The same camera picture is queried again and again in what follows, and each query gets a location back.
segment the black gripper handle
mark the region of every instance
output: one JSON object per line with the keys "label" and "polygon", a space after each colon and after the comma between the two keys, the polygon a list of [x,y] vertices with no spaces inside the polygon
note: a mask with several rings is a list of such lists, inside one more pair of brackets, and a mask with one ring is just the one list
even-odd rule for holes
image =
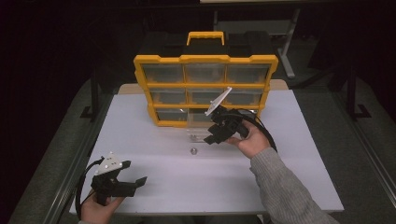
{"label": "black gripper handle", "polygon": [[245,127],[242,123],[238,125],[236,131],[241,135],[241,137],[243,138],[248,137],[248,128]]}

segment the gray floor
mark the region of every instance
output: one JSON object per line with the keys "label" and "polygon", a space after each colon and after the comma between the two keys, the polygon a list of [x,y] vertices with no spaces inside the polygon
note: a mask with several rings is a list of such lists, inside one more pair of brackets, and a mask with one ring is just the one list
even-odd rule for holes
{"label": "gray floor", "polygon": [[[279,46],[281,41],[277,40],[274,46]],[[312,77],[317,71],[307,69],[306,65],[315,44],[315,40],[294,41],[288,55],[296,78],[287,79],[281,65],[273,78],[282,78],[289,85],[294,85]],[[394,223],[395,207],[378,180],[349,117],[340,106],[339,99],[342,105],[346,91],[328,91],[326,85],[330,78],[331,75],[328,75],[313,85],[294,92],[345,207],[344,212],[333,213],[332,216],[341,223]],[[47,220],[50,205],[60,193],[57,190],[64,182],[74,155],[81,148],[86,132],[92,131],[93,123],[79,117],[84,107],[90,105],[90,100],[90,83],[87,82],[71,104],[10,223],[43,223]],[[111,96],[101,94],[102,110],[106,111],[110,100]],[[365,105],[372,117],[359,119],[352,124],[362,129],[390,175],[396,179],[395,123],[378,104],[369,86],[359,79],[357,103]],[[137,223],[139,220],[138,217],[114,216],[112,223]],[[77,222],[77,218],[69,214],[66,207],[59,223]]]}

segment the yellow parts organizer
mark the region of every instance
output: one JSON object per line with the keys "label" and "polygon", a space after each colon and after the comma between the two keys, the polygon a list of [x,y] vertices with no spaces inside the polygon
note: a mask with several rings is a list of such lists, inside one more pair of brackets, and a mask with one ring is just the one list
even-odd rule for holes
{"label": "yellow parts organizer", "polygon": [[[173,55],[169,56],[169,53],[163,52],[163,45],[166,45],[167,39],[174,39],[174,36],[161,34],[149,38],[134,58],[135,76],[144,90],[148,113],[156,125],[186,127],[191,121],[210,121],[210,116],[207,117],[204,112],[209,108],[210,101],[227,87],[233,90],[223,101],[223,106],[257,113],[265,108],[270,79],[277,68],[278,59],[275,54],[244,53],[249,48],[258,46],[260,49],[260,45],[269,43],[242,45],[247,49],[239,50],[241,47],[237,43],[235,49],[232,45],[227,46],[223,32],[190,32],[183,46],[171,41],[174,44],[170,48]],[[256,40],[266,35],[253,32],[242,37]],[[157,40],[156,36],[160,37],[160,43],[152,43]],[[241,38],[240,35],[230,35],[232,37]],[[211,44],[217,44],[212,39],[220,40],[220,48],[211,47]],[[200,54],[193,54],[194,49],[189,49],[192,45],[199,48]],[[204,51],[207,48],[207,54],[202,54],[203,48]]]}

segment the person's arm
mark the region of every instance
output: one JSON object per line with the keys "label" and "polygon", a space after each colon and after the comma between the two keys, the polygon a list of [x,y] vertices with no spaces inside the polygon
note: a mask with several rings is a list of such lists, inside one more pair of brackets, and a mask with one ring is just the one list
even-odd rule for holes
{"label": "person's arm", "polygon": [[303,183],[289,170],[270,147],[267,138],[253,124],[246,139],[231,137],[228,143],[237,146],[249,159],[256,176],[262,204],[274,223],[338,223],[312,200]]}
{"label": "person's arm", "polygon": [[108,223],[114,211],[124,199],[123,197],[118,197],[111,201],[111,198],[107,198],[106,206],[103,206],[96,201],[96,193],[93,193],[81,206],[81,221],[79,224]]}

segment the human hand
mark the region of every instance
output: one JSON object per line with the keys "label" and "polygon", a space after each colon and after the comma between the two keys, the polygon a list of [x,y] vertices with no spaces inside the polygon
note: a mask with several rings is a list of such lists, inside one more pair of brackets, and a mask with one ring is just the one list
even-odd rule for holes
{"label": "human hand", "polygon": [[124,197],[118,197],[111,201],[111,198],[107,198],[106,206],[103,206],[96,201],[94,192],[81,206],[81,220],[91,224],[108,223],[124,199]]}
{"label": "human hand", "polygon": [[270,143],[267,137],[254,124],[246,120],[243,120],[242,124],[248,129],[247,138],[230,137],[226,142],[238,147],[246,157],[252,159],[256,154],[270,147]]}

